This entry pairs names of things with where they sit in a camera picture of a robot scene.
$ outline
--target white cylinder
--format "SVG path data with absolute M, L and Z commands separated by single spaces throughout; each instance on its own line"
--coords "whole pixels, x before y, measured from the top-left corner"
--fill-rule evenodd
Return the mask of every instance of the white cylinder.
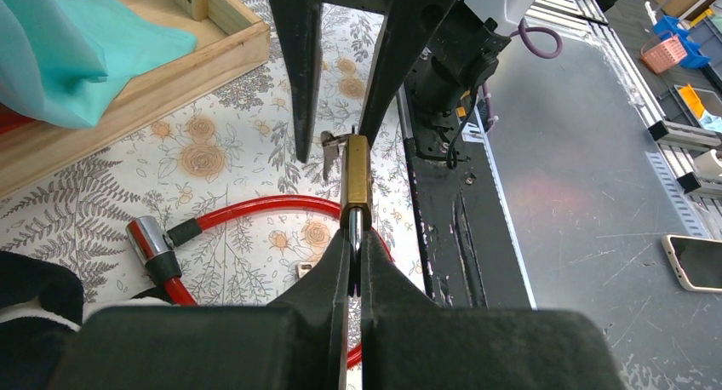
M 722 163 L 717 158 L 717 151 L 710 150 L 695 158 L 697 172 L 705 175 L 722 175 Z

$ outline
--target wooden tray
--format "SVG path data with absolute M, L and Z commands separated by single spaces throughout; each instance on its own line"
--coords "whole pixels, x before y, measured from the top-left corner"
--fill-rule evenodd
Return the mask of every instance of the wooden tray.
M 130 80 L 93 129 L 33 122 L 0 135 L 0 198 L 155 122 L 268 60 L 268 25 L 239 0 L 118 0 L 191 32 L 195 52 Z

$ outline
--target smartphone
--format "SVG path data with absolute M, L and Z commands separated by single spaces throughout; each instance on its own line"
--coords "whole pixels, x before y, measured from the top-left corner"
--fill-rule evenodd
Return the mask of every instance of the smartphone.
M 662 245 L 682 287 L 722 293 L 722 241 L 666 235 Z

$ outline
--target gray bin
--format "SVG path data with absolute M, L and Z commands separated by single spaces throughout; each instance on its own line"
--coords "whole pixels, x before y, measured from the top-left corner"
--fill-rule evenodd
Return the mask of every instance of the gray bin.
M 695 114 L 682 98 L 682 95 L 679 94 L 679 90 L 682 88 L 683 86 L 674 85 L 668 92 L 661 94 L 657 98 L 659 106 L 662 107 L 668 121 L 699 128 L 700 124 Z M 698 88 L 694 88 L 694 90 L 707 112 L 722 117 L 722 99 L 719 98 L 716 92 Z
M 705 72 L 720 86 L 722 83 L 722 32 L 709 19 L 703 18 L 690 29 L 690 40 L 701 45 L 700 54 L 710 58 Z

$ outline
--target cable connector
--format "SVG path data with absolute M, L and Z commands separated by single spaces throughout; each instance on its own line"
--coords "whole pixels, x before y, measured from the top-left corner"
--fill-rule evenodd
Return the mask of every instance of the cable connector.
M 181 276 L 181 266 L 173 251 L 174 244 L 154 217 L 145 215 L 132 220 L 125 232 L 133 250 L 156 286 Z

